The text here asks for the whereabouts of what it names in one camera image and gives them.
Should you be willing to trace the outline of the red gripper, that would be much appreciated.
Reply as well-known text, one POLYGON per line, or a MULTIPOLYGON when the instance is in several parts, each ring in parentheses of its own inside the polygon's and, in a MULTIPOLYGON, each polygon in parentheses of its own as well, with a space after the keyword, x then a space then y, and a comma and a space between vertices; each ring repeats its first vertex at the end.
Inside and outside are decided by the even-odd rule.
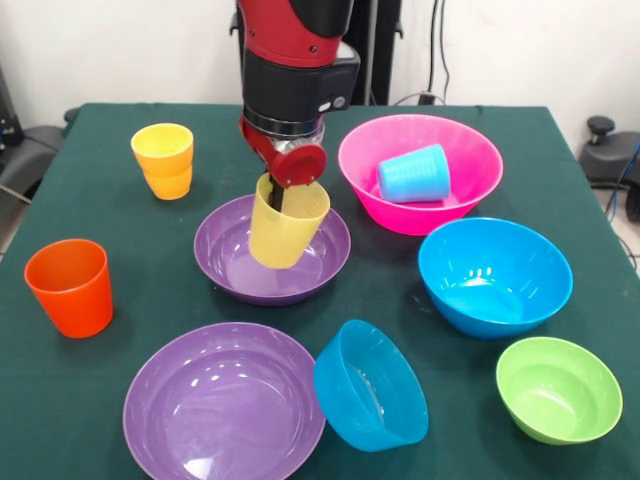
POLYGON ((244 117, 239 121, 241 133, 250 149, 266 165, 271 184, 269 206, 282 211, 284 188, 309 185, 323 174, 328 156, 322 146, 325 126, 320 126, 309 135, 279 139, 269 136, 252 126, 244 117))

